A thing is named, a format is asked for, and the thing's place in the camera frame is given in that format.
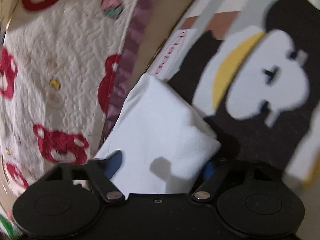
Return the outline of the white t-shirt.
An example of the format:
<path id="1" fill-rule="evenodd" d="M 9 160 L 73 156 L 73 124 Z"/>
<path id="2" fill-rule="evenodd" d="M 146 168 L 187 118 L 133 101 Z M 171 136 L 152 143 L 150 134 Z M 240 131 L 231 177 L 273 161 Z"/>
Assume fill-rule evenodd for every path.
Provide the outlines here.
<path id="1" fill-rule="evenodd" d="M 144 74 L 97 158 L 122 152 L 122 165 L 111 181 L 125 196 L 187 193 L 220 146 L 188 103 L 155 76 Z"/>

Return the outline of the bedside clutter items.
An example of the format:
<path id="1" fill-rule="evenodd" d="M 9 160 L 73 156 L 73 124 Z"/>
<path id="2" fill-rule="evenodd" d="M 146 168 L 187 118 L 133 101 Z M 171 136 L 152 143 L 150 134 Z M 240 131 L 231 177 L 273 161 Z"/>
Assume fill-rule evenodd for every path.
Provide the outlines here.
<path id="1" fill-rule="evenodd" d="M 0 214 L 0 220 L 1 239 L 17 240 L 22 236 L 22 233 L 6 216 Z"/>

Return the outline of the panda cartoon blanket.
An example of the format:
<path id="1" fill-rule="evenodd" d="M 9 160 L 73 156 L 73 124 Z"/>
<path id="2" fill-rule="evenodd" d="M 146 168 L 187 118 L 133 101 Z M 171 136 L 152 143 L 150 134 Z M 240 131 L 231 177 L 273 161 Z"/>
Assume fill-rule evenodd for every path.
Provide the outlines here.
<path id="1" fill-rule="evenodd" d="M 239 159 L 319 175 L 319 0 L 195 0 L 149 73 Z"/>

